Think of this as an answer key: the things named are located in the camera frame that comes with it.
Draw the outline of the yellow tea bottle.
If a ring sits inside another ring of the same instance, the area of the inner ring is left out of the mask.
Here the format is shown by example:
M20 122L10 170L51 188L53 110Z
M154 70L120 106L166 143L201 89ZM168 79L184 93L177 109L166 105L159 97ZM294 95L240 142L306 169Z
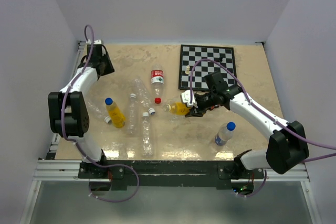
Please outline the yellow tea bottle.
M175 102L172 104L165 104L163 109L165 112L169 112L175 115L187 115L191 108L187 107L184 103Z

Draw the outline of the blue cap Pepsi bottle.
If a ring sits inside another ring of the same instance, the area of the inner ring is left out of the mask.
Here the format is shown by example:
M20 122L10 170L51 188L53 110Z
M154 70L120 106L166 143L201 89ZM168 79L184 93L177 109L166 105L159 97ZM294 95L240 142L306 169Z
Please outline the blue cap Pepsi bottle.
M223 124L214 137L214 141L218 146L224 146L234 134L236 124L234 122L228 122Z

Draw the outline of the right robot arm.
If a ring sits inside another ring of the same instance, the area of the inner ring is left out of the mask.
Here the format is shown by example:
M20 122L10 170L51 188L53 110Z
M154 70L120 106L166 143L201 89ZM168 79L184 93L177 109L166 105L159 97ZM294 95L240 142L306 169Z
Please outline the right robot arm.
M308 144L304 141L305 130L297 121L288 121L270 113L244 94L238 85L229 86L220 72L206 75L209 92L194 94L186 90L181 101L189 109L188 117L202 117L215 106L240 115L254 126L268 140L266 150L247 150L235 157L234 173L246 178L253 169L271 168L278 174L284 174L309 157Z

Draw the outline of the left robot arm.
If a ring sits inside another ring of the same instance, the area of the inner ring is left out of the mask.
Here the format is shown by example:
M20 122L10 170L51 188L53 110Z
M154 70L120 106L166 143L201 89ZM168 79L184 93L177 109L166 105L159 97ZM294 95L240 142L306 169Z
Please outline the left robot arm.
M87 52L72 80L60 91L48 95L50 128L81 154L80 177L103 178L109 165L103 150L88 136L90 119L85 94L100 77L113 73L114 67L102 41L87 44Z

